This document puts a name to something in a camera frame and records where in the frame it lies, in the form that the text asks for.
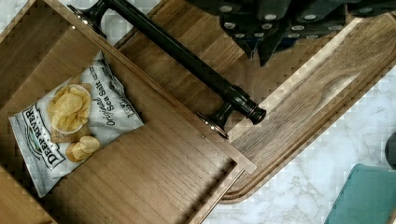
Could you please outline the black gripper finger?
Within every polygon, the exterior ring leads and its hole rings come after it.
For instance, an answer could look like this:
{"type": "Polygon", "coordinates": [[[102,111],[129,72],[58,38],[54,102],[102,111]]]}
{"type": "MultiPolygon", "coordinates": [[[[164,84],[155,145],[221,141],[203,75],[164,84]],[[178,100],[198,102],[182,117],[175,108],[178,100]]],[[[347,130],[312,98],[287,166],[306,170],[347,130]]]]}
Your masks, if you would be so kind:
{"type": "Polygon", "coordinates": [[[277,15],[262,19],[260,3],[264,0],[186,0],[202,11],[219,17],[220,27],[252,59],[257,52],[261,60],[289,48],[284,36],[288,22],[277,15]]]}
{"type": "Polygon", "coordinates": [[[315,39],[341,30],[346,14],[370,18],[395,10],[395,0],[257,0],[257,18],[275,29],[258,48],[260,64],[291,48],[298,38],[315,39]]]}

